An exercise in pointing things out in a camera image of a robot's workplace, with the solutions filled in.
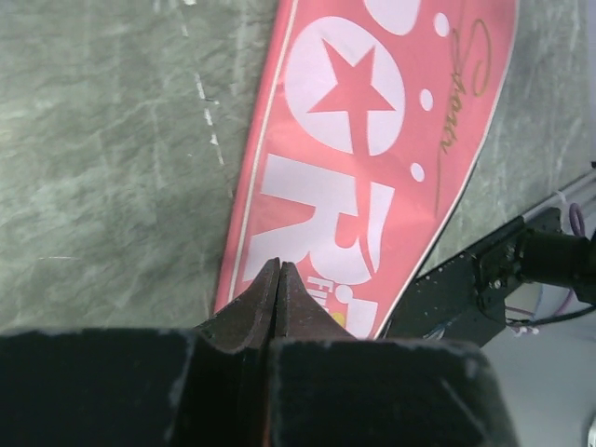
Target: black metal bracket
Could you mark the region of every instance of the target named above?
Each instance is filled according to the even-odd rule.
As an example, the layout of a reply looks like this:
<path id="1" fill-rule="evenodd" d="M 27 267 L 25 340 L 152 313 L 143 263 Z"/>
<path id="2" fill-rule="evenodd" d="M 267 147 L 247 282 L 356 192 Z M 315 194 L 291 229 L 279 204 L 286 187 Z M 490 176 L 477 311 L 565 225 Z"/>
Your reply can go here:
<path id="1" fill-rule="evenodd" d="M 505 299 L 522 284 L 517 250 L 528 229 L 560 233 L 561 211 L 518 217 L 415 280 L 383 336 L 488 343 L 505 328 Z"/>

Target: white circle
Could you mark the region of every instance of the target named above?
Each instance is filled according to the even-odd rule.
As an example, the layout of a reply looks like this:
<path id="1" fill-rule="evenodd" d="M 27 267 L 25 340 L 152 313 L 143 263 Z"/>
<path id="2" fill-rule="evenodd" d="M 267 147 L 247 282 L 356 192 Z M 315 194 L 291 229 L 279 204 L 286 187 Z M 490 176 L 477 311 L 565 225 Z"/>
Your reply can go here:
<path id="1" fill-rule="evenodd" d="M 343 305 L 347 305 L 354 298 L 354 292 L 351 287 L 341 284 L 335 288 L 335 298 Z"/>
<path id="2" fill-rule="evenodd" d="M 425 179 L 425 170 L 418 163 L 412 163 L 410 166 L 410 173 L 417 182 L 423 182 Z"/>
<path id="3" fill-rule="evenodd" d="M 349 114 L 345 111 L 310 112 L 337 85 L 327 47 L 352 66 L 374 51 L 371 85 L 393 110 L 368 114 L 367 141 L 352 142 Z M 379 156 L 393 147 L 401 133 L 406 90 L 400 68 L 376 37 L 350 20 L 323 17 L 298 34 L 288 56 L 284 88 L 298 124 L 315 140 L 335 150 L 354 154 L 355 146 L 367 143 L 369 155 Z"/>
<path id="4" fill-rule="evenodd" d="M 442 12 L 435 16 L 435 31 L 441 37 L 445 37 L 449 34 L 449 20 Z"/>
<path id="5" fill-rule="evenodd" d="M 432 93 L 430 93 L 430 90 L 423 88 L 420 92 L 420 105 L 422 105 L 423 109 L 429 111 L 430 109 L 432 109 L 432 102 Z"/>

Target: white border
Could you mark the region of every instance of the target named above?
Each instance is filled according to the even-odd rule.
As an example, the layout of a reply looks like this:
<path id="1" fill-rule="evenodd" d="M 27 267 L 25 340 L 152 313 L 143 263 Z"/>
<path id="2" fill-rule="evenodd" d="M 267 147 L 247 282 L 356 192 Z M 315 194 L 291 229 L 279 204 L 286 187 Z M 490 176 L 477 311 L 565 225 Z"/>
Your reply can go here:
<path id="1" fill-rule="evenodd" d="M 240 269 L 240 259 L 242 259 L 242 249 L 244 248 L 244 239 L 246 238 L 246 229 L 249 224 L 249 216 L 251 214 L 251 200 L 254 192 L 254 183 L 257 179 L 257 169 L 259 168 L 259 158 L 261 156 L 261 149 L 263 149 L 263 141 L 265 131 L 267 129 L 267 123 L 269 116 L 271 115 L 271 107 L 273 106 L 273 100 L 275 98 L 276 89 L 278 87 L 279 75 L 281 74 L 281 67 L 286 59 L 286 52 L 288 51 L 288 43 L 290 42 L 291 31 L 294 26 L 294 20 L 296 19 L 296 9 L 298 8 L 298 0 L 293 0 L 290 11 L 290 21 L 288 22 L 288 28 L 286 35 L 283 38 L 281 44 L 281 53 L 279 55 L 278 66 L 273 76 L 271 84 L 271 91 L 269 92 L 269 100 L 267 101 L 267 107 L 264 110 L 263 124 L 261 125 L 261 134 L 257 142 L 257 149 L 254 153 L 254 161 L 252 163 L 251 182 L 249 183 L 249 192 L 247 195 L 246 205 L 244 206 L 244 216 L 242 218 L 242 226 L 240 227 L 240 238 L 238 239 L 238 250 L 236 252 L 236 260 L 234 261 L 234 269 L 232 270 L 232 280 L 230 282 L 230 292 L 227 295 L 227 302 L 230 303 L 234 299 L 234 289 L 236 286 L 236 280 L 238 278 L 238 270 Z"/>

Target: red star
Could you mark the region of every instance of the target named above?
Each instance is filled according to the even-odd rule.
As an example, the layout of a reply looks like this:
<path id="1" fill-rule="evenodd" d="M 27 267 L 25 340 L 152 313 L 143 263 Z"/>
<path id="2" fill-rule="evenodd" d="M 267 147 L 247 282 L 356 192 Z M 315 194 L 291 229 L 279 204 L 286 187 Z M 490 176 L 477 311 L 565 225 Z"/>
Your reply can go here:
<path id="1" fill-rule="evenodd" d="M 351 65 L 329 43 L 323 40 L 332 64 L 337 85 L 332 88 L 309 113 L 343 112 L 348 113 L 352 151 L 359 164 L 366 166 L 370 160 L 368 144 L 368 113 L 371 110 L 395 110 L 373 87 L 374 50 L 372 47 L 362 58 Z M 357 178 L 356 197 L 358 217 L 348 227 L 350 237 L 343 238 L 341 245 L 351 246 L 357 239 L 364 255 L 364 262 L 371 275 L 373 261 L 368 246 L 369 207 L 371 202 L 371 179 Z"/>
<path id="2" fill-rule="evenodd" d="M 369 111 L 395 110 L 372 86 L 375 47 L 352 66 L 325 40 L 323 44 L 332 63 L 337 85 L 308 112 L 346 111 L 349 116 L 353 152 L 362 152 L 363 156 L 368 156 Z"/>

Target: white surface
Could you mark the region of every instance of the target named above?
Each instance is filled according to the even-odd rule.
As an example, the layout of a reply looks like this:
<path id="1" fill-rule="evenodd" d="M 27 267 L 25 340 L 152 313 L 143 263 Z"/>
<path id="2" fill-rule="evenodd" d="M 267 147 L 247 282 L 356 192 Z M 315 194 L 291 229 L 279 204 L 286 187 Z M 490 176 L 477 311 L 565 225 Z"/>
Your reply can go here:
<path id="1" fill-rule="evenodd" d="M 586 221 L 592 234 L 596 214 Z M 520 288 L 508 305 L 535 306 L 539 288 Z M 539 318 L 561 305 L 566 290 L 546 287 Z M 585 305 L 573 301 L 567 311 Z M 596 412 L 596 313 L 516 337 L 507 329 L 483 349 L 492 362 L 521 447 L 587 445 Z"/>

